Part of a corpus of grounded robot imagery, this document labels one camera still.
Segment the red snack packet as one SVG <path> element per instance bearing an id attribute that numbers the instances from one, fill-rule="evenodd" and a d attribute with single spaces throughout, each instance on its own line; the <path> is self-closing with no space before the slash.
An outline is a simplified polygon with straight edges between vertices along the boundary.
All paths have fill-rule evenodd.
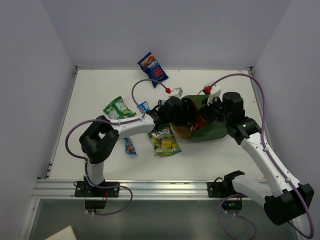
<path id="1" fill-rule="evenodd" d="M 200 130 L 204 125 L 206 124 L 206 121 L 203 119 L 203 117 L 200 114 L 196 114 L 195 117 L 188 122 L 188 126 L 190 128 L 190 131 L 192 133 L 196 133 L 198 130 Z"/>

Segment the green paper bag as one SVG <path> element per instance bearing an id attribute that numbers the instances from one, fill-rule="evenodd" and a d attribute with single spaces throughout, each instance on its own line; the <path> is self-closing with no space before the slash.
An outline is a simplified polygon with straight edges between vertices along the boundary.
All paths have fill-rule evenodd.
<path id="1" fill-rule="evenodd" d="M 194 101 L 197 107 L 197 114 L 200 114 L 200 104 L 206 99 L 205 95 L 186 95 L 184 98 L 189 98 Z M 227 135 L 227 130 L 223 123 L 213 121 L 207 123 L 197 132 L 192 133 L 188 123 L 182 123 L 180 120 L 171 124 L 175 133 L 184 140 L 190 142 L 203 142 L 222 139 Z"/>

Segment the white blue snack packet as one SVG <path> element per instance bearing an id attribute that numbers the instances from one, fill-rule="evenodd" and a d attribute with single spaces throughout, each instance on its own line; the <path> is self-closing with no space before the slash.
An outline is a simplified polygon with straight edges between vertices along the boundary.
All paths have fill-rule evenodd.
<path id="1" fill-rule="evenodd" d="M 158 107 L 161 108 L 165 104 L 166 100 L 158 100 Z"/>

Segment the green yellow candy packet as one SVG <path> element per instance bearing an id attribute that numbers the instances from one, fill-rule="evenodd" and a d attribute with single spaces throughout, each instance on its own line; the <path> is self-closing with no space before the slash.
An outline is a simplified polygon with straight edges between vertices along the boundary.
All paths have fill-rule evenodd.
<path id="1" fill-rule="evenodd" d="M 154 148 L 155 156 L 168 157 L 181 152 L 171 126 L 147 134 Z"/>

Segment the dark blue snack packet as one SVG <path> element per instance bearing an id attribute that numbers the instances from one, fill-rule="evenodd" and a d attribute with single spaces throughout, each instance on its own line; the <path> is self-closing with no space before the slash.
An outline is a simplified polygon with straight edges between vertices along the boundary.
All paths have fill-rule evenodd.
<path id="1" fill-rule="evenodd" d="M 145 74 L 147 74 L 149 79 L 156 81 L 152 82 L 154 88 L 156 88 L 159 83 L 162 83 L 169 78 L 169 76 L 165 73 L 165 71 L 151 52 L 148 52 L 142 59 L 137 62 L 137 64 L 139 65 L 141 70 Z"/>

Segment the blue M&M's packet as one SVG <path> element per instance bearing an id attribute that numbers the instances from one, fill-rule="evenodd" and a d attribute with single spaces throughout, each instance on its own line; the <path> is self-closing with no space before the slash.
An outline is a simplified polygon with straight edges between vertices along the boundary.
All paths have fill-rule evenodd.
<path id="1" fill-rule="evenodd" d="M 124 150 L 129 155 L 137 154 L 135 146 L 129 137 L 124 138 Z"/>

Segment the green snack packet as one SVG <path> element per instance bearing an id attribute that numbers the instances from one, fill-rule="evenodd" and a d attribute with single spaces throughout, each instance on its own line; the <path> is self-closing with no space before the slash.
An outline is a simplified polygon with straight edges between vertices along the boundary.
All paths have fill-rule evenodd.
<path id="1" fill-rule="evenodd" d="M 104 109 L 103 112 L 111 120 L 122 120 L 126 118 L 132 118 L 137 113 L 131 111 L 125 104 L 123 98 L 118 96 L 112 100 Z"/>

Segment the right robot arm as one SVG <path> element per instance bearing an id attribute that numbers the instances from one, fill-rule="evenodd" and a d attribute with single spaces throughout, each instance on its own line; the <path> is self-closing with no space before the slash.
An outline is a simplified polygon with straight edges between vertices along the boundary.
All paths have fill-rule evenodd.
<path id="1" fill-rule="evenodd" d="M 207 123 L 223 123 L 227 133 L 252 158 L 267 184 L 264 185 L 237 170 L 224 176 L 223 192 L 227 196 L 243 194 L 261 205 L 277 226 L 305 214 L 314 189 L 294 177 L 267 143 L 257 122 L 245 115 L 244 100 L 237 92 L 226 92 L 222 98 L 208 96 L 201 101 L 200 114 Z"/>

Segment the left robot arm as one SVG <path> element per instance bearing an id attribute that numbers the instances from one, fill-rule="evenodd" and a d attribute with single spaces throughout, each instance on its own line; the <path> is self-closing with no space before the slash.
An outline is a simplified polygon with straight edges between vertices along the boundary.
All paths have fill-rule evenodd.
<path id="1" fill-rule="evenodd" d="M 104 190 L 104 161 L 111 155 L 118 140 L 139 134 L 161 132 L 167 125 L 187 125 L 196 119 L 197 108 L 192 100 L 175 96 L 163 105 L 155 107 L 140 116 L 108 120 L 99 116 L 80 136 L 81 150 L 85 161 L 86 190 L 92 196 L 99 196 Z"/>

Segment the beige board corner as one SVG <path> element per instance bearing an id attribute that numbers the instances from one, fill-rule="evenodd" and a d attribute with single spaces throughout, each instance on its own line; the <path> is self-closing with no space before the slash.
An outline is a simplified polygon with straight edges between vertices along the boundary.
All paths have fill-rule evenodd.
<path id="1" fill-rule="evenodd" d="M 45 240 L 77 240 L 76 235 L 72 229 L 72 226 L 58 231 L 57 233 L 45 238 Z"/>

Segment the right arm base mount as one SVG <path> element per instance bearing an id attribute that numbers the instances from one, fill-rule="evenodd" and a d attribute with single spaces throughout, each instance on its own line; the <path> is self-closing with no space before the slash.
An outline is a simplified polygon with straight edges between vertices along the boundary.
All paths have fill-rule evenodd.
<path id="1" fill-rule="evenodd" d="M 225 198 L 237 194 L 234 190 L 230 190 L 225 181 L 218 177 L 214 181 L 209 181 L 206 183 L 207 186 L 207 194 L 209 198 L 219 198 L 220 201 L 224 200 Z M 223 204 L 222 208 L 225 211 L 231 213 L 239 213 L 243 207 L 243 198 L 247 196 L 241 195 L 238 197 L 234 197 L 234 199 L 227 199 Z"/>

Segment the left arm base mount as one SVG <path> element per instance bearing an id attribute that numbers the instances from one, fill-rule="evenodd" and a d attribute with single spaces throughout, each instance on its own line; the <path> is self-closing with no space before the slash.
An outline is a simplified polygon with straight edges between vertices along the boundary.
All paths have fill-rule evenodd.
<path id="1" fill-rule="evenodd" d="M 77 198 L 86 198 L 84 207 L 89 212 L 96 213 L 102 210 L 107 204 L 107 198 L 117 198 L 119 196 L 119 182 L 105 181 L 99 184 L 100 187 L 109 187 L 108 189 L 100 189 L 91 186 L 86 180 L 75 181 L 74 196 Z M 88 198 L 99 198 L 98 200 L 87 200 Z"/>

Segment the aluminium mounting rail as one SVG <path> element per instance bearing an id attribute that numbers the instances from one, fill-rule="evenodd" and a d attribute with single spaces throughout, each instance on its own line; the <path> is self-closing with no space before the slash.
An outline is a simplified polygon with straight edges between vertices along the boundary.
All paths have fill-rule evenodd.
<path id="1" fill-rule="evenodd" d="M 31 198 L 77 199 L 74 182 L 74 179 L 37 180 Z M 206 180 L 123 180 L 120 184 L 131 189 L 134 200 L 207 200 L 209 198 Z"/>

